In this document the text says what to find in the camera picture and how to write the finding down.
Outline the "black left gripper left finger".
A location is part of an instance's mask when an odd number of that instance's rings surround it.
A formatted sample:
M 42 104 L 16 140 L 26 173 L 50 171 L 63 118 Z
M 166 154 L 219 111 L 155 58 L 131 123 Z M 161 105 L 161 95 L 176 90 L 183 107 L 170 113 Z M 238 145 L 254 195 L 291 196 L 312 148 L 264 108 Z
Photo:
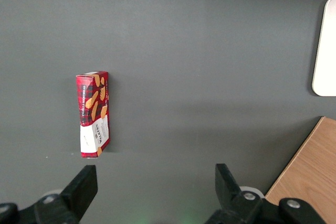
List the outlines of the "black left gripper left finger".
M 98 191 L 96 166 L 86 165 L 59 194 L 35 204 L 37 223 L 79 223 Z

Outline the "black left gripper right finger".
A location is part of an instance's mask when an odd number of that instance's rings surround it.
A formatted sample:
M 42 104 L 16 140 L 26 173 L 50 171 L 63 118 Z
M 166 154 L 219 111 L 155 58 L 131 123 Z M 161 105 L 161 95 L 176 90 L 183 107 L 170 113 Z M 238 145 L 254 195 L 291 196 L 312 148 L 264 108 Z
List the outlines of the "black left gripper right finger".
M 262 199 L 252 191 L 242 191 L 226 164 L 216 164 L 215 191 L 221 209 L 207 223 L 254 223 L 260 214 Z

